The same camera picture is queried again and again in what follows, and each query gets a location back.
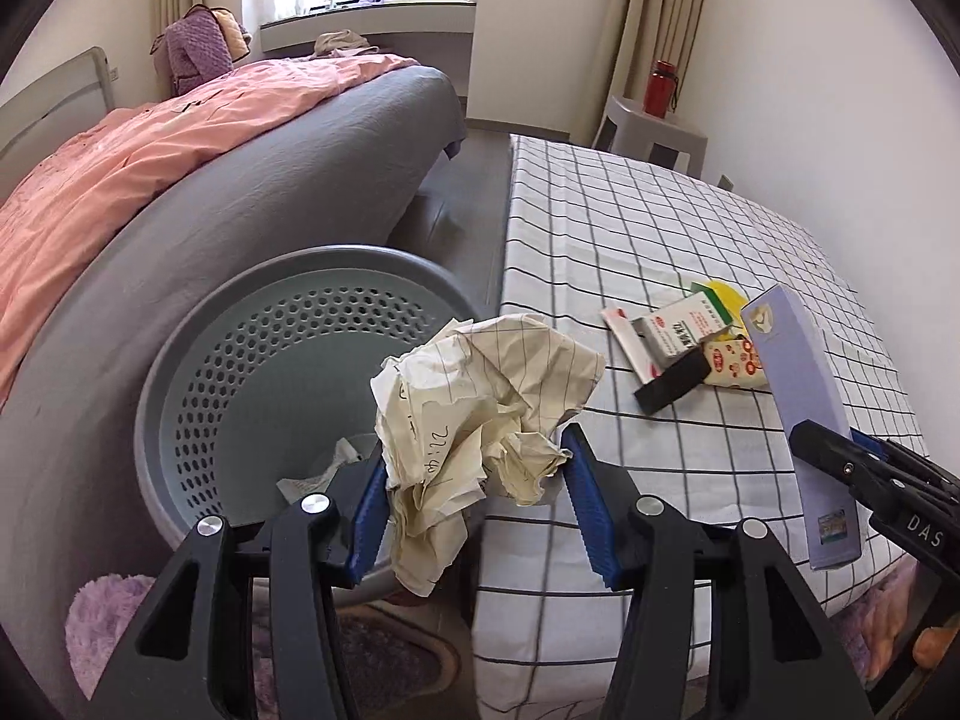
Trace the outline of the purple knitted bag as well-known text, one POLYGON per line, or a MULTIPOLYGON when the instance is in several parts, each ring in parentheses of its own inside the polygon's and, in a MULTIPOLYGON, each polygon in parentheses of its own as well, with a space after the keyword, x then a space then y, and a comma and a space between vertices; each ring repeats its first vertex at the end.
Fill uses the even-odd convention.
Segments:
POLYGON ((195 5, 161 32, 149 55, 171 96, 189 93, 233 68, 220 23, 205 5, 195 5))

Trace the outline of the teal white wipes packet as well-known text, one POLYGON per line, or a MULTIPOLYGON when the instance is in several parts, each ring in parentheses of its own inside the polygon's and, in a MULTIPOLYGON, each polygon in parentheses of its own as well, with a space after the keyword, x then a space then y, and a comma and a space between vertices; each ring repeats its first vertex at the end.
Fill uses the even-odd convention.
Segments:
POLYGON ((338 470, 343 465, 364 460, 373 451, 376 442, 375 433, 341 437, 334 448, 318 461, 314 461, 307 472, 298 473, 292 478, 280 478, 275 486, 288 504, 293 504, 309 494, 325 493, 338 470))

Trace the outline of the beige right curtain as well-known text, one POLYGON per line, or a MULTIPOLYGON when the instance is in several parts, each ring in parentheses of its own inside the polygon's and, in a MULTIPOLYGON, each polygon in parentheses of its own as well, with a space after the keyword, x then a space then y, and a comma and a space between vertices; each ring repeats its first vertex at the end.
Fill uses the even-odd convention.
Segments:
POLYGON ((604 21, 569 129, 573 143, 592 145, 597 140, 608 98, 639 101, 659 60, 686 72, 703 4, 704 0, 604 0, 604 21))

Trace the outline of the grey bed mattress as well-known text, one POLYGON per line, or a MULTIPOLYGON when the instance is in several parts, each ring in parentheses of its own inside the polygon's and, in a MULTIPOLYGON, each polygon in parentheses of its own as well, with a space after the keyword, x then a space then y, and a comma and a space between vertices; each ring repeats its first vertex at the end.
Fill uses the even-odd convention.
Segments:
POLYGON ((156 574, 169 557, 140 497, 133 423, 172 328, 256 263, 386 242, 464 133, 444 73, 389 71, 161 193, 62 299, 2 411, 2 626, 57 710, 85 703, 64 644, 76 590, 156 574))

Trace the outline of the red water bottle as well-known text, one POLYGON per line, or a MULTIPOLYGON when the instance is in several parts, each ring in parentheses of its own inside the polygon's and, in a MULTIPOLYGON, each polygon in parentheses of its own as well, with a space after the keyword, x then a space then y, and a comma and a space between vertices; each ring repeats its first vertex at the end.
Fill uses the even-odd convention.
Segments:
POLYGON ((652 117, 663 119, 669 112, 677 89, 677 67, 667 60, 658 60, 647 80, 643 109, 652 117))

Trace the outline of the yellow plastic lid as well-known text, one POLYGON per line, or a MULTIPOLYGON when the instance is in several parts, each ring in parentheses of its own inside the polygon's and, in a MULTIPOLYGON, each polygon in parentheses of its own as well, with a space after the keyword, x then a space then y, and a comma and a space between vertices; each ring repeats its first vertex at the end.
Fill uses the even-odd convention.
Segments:
POLYGON ((727 312, 731 314, 732 323, 729 332, 734 333, 734 335, 743 333, 743 321, 740 312, 742 312, 743 306, 747 304, 747 298, 737 288, 727 284, 726 281, 709 280, 706 286, 718 296, 727 312))

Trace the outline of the lavender cardboard box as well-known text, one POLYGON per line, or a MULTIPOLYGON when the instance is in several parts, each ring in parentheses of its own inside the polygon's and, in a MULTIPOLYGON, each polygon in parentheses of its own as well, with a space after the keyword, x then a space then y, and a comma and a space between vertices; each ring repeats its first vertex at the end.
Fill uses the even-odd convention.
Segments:
MULTIPOLYGON (((788 286, 763 291, 742 309, 742 320, 765 371, 784 434, 813 421, 850 437, 838 387, 811 312, 788 286)), ((809 561, 814 571, 846 566, 861 557, 857 504, 841 481, 794 457, 809 561)))

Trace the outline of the white paper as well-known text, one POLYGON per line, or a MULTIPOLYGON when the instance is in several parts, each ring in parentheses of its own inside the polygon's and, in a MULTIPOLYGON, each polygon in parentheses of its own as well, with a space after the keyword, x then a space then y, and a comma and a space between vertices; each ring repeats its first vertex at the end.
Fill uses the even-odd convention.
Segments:
POLYGON ((490 494, 539 504, 566 461, 556 429, 601 383, 605 358, 526 314, 453 320, 371 379, 386 465, 392 572, 433 593, 490 494))

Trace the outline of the white red sachet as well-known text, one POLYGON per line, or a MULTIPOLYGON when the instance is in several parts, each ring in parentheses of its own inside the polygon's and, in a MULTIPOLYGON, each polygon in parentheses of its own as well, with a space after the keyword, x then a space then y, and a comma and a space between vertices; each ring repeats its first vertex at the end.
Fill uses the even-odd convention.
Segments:
POLYGON ((613 338, 617 340, 626 360, 630 362, 638 380, 643 385, 654 382, 661 375, 661 369, 625 311, 620 307, 604 307, 601 317, 613 338))

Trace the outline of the green white medicine box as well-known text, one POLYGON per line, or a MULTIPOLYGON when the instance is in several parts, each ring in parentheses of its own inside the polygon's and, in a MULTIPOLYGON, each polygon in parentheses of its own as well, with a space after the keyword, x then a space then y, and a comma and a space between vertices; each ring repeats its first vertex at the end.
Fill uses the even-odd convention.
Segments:
POLYGON ((707 341, 729 332, 732 317, 706 283, 695 283, 685 298, 633 320, 654 361, 667 367, 707 341))

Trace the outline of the red white snack packet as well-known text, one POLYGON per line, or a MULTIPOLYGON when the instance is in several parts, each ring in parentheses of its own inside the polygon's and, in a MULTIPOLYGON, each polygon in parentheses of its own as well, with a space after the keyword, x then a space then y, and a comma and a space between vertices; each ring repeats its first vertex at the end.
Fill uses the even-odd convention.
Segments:
POLYGON ((757 348, 743 335, 708 341, 703 345, 703 354, 709 362, 706 385, 763 388, 768 383, 757 348))

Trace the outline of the grey headboard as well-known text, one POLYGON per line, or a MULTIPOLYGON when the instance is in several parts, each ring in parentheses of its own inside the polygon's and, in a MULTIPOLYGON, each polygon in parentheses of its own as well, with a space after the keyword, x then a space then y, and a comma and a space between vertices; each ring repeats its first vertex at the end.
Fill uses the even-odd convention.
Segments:
POLYGON ((107 55, 99 46, 75 55, 2 106, 0 199, 71 137, 116 107, 107 55))

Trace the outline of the grey perforated trash basket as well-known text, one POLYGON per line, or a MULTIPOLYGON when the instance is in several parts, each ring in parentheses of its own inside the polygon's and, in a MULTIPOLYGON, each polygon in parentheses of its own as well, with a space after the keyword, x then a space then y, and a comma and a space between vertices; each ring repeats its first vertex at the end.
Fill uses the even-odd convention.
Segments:
POLYGON ((298 250, 222 284, 163 344, 140 395, 133 452, 158 532, 177 548, 202 518, 283 511, 280 478, 374 433, 382 361, 478 314, 449 271, 374 245, 298 250))

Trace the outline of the grey plastic stool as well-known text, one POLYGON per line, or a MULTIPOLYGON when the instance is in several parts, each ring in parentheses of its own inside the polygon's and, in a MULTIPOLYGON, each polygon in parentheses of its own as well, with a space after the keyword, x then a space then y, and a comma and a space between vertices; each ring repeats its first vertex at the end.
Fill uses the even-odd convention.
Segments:
POLYGON ((686 168, 683 172, 699 179, 703 174, 708 137, 694 125, 682 121, 674 112, 659 119, 644 112, 638 101, 610 96, 605 103, 601 128, 592 148, 664 167, 667 167, 667 160, 664 156, 656 158, 654 151, 670 149, 677 154, 685 154, 686 168))

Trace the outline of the beige cloth on sill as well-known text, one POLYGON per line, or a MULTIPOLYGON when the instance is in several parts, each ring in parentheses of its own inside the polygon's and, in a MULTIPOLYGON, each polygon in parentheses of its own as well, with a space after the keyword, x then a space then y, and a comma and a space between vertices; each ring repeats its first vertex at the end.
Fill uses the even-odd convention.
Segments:
POLYGON ((358 55, 377 54, 379 47, 352 29, 323 32, 315 41, 313 59, 345 59, 358 55))

